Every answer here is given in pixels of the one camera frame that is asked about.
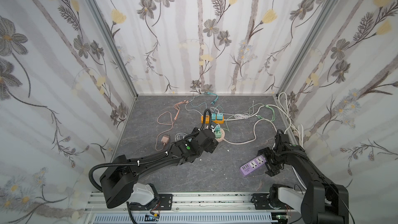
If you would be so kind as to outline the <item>light green charger adapter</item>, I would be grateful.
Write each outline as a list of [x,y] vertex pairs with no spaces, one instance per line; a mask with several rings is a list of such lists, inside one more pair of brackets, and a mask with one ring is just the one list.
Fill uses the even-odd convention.
[[215,132],[221,132],[221,126],[220,126],[220,124],[217,124],[217,125],[215,126],[214,131],[215,131]]

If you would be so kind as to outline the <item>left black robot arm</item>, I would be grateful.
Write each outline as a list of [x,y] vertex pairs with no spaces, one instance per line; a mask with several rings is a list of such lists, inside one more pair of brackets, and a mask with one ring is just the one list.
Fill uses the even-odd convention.
[[219,144],[215,127],[211,111],[206,109],[201,127],[172,142],[165,151],[133,159],[121,155],[113,162],[98,164],[90,169],[89,181],[103,193],[107,208],[126,204],[131,222],[136,223],[132,213],[134,207],[153,211],[161,203],[154,184],[141,184],[139,179],[165,167],[193,163],[204,152],[213,153]]

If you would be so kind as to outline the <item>purple power strip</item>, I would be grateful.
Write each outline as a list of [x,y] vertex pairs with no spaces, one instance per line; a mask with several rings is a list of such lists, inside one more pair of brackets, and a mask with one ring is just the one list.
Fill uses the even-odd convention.
[[247,176],[263,166],[266,163],[266,159],[260,155],[257,156],[256,158],[250,160],[248,163],[244,164],[239,168],[239,171],[243,176]]

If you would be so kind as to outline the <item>round pink power socket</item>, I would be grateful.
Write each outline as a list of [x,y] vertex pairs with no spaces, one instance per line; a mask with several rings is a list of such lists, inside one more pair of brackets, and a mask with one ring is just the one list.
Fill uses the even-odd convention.
[[226,134],[225,134],[224,129],[221,129],[220,131],[216,131],[216,132],[215,132],[216,140],[217,140],[218,142],[224,141],[225,135],[226,135]]

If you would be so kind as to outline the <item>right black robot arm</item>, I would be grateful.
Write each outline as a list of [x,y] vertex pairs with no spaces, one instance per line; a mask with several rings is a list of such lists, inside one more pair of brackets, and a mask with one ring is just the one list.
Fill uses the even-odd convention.
[[301,214],[306,224],[347,224],[350,219],[349,194],[346,187],[327,178],[310,160],[304,148],[293,145],[281,129],[275,146],[258,151],[265,158],[266,174],[275,176],[285,165],[292,166],[305,185],[303,193],[289,186],[273,184],[269,189],[269,206],[289,206]]

